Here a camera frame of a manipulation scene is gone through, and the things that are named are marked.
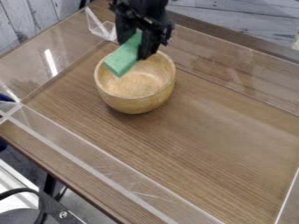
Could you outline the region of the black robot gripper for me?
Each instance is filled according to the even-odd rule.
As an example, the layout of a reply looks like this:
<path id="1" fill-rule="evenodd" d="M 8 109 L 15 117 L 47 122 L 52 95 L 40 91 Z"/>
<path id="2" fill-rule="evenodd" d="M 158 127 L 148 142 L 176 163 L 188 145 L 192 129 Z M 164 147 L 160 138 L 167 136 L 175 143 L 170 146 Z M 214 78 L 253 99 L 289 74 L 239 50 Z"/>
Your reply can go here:
<path id="1" fill-rule="evenodd" d="M 167 45 L 174 31 L 174 22 L 167 16 L 168 0 L 111 0 L 110 10 L 116 15 L 116 39 L 123 45 L 136 30 L 142 30 L 138 58 L 151 57 L 159 45 Z"/>

